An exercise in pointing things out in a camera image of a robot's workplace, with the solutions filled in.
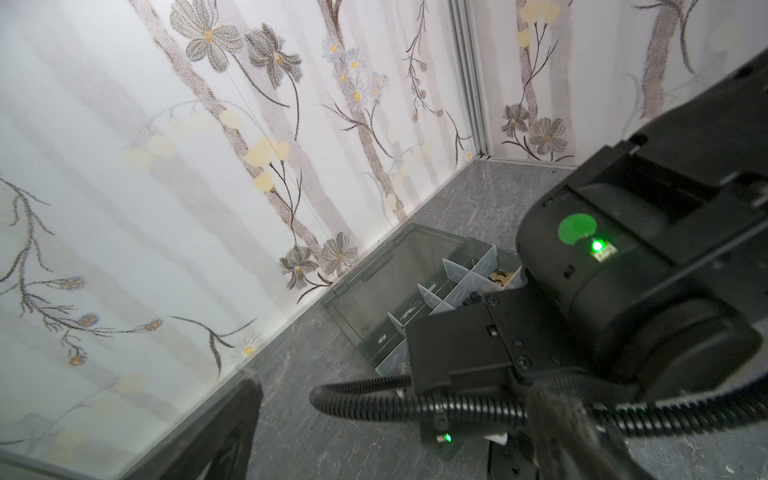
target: white wall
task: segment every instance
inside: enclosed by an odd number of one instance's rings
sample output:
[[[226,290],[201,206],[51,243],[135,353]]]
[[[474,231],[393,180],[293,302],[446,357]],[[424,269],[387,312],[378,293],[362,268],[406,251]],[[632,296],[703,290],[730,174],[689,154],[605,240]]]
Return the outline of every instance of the white wall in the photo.
[[[694,97],[768,47],[764,0],[471,3],[490,144],[499,157],[537,160],[535,155],[542,161],[561,158],[562,163],[580,164],[603,145],[629,137],[654,116]],[[648,5],[658,6],[642,8]],[[521,66],[529,58],[537,70],[543,68],[524,96],[529,75]],[[545,148],[541,154],[538,145],[531,144],[538,136],[531,132],[532,115],[525,119],[528,131],[518,129],[517,139],[502,131],[505,106],[520,103],[529,114],[537,111],[536,121],[562,120],[561,128],[549,133],[566,142],[559,144],[563,151]],[[525,150],[526,144],[533,155]]]
[[[0,15],[0,448],[99,478],[473,152],[455,142],[469,130],[446,3],[425,30],[413,0],[345,0],[338,29],[325,1],[183,3],[31,0]],[[263,23],[284,39],[257,45],[271,67],[238,48]],[[227,66],[191,58],[184,32],[202,53],[228,47]],[[419,32],[414,92],[403,58]],[[284,68],[294,54],[300,76]]]

